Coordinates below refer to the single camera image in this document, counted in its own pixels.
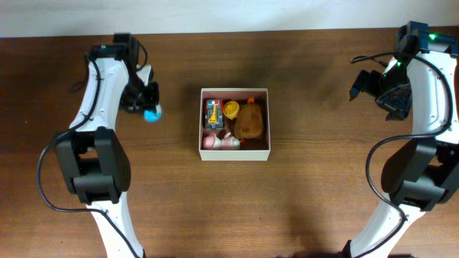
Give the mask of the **blue ball toy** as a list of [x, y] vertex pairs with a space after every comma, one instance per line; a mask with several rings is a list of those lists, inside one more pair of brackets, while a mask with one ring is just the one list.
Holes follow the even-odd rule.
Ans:
[[148, 123], [157, 122], [162, 116], [162, 108], [160, 104], [157, 104], [152, 110], [144, 110], [143, 118]]

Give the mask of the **grey toy car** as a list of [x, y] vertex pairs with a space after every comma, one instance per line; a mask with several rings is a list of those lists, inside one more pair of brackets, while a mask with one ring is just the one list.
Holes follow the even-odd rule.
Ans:
[[221, 130], [224, 127], [223, 102], [218, 99], [204, 101], [204, 127], [208, 130]]

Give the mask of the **pink white duck toy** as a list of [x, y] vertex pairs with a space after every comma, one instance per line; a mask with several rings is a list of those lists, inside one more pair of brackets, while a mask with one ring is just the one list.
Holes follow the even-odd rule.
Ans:
[[209, 151], [238, 151], [240, 146], [241, 142], [231, 133], [226, 133], [223, 138], [210, 133], [202, 141], [202, 148]]

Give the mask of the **yellow ball toy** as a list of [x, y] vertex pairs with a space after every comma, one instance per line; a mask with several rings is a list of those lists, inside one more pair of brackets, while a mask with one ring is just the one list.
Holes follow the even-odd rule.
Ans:
[[226, 118], [234, 120], [240, 113], [240, 105], [238, 102], [231, 100], [224, 104], [222, 112]]

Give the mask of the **brown plush toy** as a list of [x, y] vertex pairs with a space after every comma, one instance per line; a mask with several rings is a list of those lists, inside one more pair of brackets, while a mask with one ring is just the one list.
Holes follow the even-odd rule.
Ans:
[[250, 96], [238, 102], [240, 111], [235, 122], [234, 134], [240, 140], [264, 140], [265, 99]]

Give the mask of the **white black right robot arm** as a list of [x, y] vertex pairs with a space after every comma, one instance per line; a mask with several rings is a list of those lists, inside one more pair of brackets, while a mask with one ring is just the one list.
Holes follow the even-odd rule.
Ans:
[[384, 71], [363, 70], [349, 94], [365, 92], [388, 120], [412, 117], [412, 132], [384, 164], [379, 204], [367, 226], [346, 243], [342, 257], [390, 257], [407, 229], [458, 190], [458, 41], [410, 21], [395, 34]]

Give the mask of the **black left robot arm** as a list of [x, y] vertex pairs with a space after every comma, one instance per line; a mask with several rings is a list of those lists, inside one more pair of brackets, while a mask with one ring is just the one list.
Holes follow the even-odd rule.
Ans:
[[108, 257], [144, 257], [128, 210], [131, 165], [115, 133], [119, 110], [154, 123], [161, 118], [159, 86], [150, 65], [138, 62], [145, 47], [129, 33], [87, 54], [87, 84], [69, 129], [51, 142], [67, 190], [93, 215]]

